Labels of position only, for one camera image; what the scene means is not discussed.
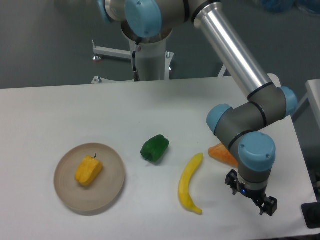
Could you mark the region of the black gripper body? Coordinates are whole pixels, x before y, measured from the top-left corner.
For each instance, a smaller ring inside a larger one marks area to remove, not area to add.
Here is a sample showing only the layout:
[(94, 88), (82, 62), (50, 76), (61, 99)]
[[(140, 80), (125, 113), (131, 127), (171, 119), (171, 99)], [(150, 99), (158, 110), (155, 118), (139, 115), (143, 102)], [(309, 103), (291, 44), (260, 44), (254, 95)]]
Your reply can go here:
[(243, 196), (250, 199), (258, 199), (262, 198), (265, 195), (268, 186), (268, 180), (254, 183), (245, 180), (241, 176), (238, 176), (236, 185), (238, 192)]

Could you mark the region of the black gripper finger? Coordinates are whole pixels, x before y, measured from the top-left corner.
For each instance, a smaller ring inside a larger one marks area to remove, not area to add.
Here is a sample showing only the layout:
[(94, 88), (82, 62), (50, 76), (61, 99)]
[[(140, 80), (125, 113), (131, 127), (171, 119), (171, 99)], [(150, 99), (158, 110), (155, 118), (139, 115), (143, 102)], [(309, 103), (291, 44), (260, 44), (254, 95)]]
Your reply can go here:
[(238, 173), (232, 169), (225, 177), (225, 184), (232, 189), (232, 194), (236, 195), (238, 190)]
[(273, 216), (278, 208), (278, 200), (272, 196), (267, 197), (266, 195), (255, 197), (252, 199), (254, 204), (259, 207), (259, 214), (267, 214), (268, 216)]

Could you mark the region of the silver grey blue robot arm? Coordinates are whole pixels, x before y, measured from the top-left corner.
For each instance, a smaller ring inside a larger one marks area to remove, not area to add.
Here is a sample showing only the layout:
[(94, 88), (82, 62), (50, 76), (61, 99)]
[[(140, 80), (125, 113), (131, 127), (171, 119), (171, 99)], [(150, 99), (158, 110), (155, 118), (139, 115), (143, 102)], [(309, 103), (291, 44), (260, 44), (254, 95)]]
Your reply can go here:
[(261, 214), (273, 215), (276, 198), (266, 195), (276, 159), (276, 146), (261, 129), (292, 115), (297, 97), (287, 87), (276, 87), (256, 62), (223, 14), (218, 0), (99, 0), (98, 9), (107, 23), (120, 22), (130, 40), (133, 79), (164, 80), (165, 43), (178, 25), (191, 22), (200, 29), (247, 98), (232, 108), (214, 107), (206, 122), (212, 133), (238, 162), (225, 183), (234, 193), (251, 199)]

